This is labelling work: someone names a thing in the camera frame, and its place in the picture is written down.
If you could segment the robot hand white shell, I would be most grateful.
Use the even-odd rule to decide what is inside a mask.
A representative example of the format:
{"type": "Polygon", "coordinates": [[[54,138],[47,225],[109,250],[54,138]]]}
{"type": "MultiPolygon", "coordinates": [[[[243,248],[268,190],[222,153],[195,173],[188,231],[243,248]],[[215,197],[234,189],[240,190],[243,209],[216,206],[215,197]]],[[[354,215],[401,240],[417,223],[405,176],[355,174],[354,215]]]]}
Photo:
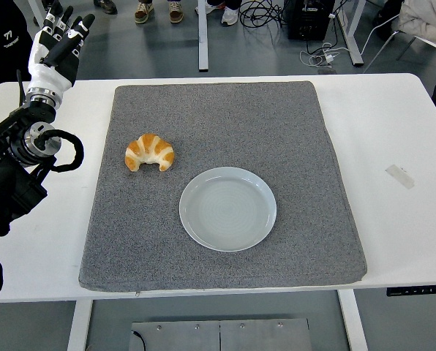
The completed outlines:
{"type": "Polygon", "coordinates": [[[80,52],[95,16],[72,20],[72,13],[73,7],[62,7],[59,1],[54,1],[47,11],[29,56],[30,89],[52,91],[62,97],[75,85],[80,52]]]}

